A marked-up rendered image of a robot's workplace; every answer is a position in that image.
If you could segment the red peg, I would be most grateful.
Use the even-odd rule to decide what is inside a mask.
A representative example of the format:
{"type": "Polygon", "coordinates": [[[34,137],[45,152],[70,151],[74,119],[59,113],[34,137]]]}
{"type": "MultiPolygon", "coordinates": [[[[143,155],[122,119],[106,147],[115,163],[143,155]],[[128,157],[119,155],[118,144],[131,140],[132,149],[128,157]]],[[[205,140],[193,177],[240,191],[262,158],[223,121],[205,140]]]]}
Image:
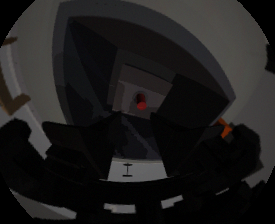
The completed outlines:
{"type": "Polygon", "coordinates": [[[144,109],[146,108],[146,103],[145,103],[145,97],[144,95],[142,95],[142,93],[137,93],[136,101],[137,101],[138,111],[144,111],[144,109]]]}

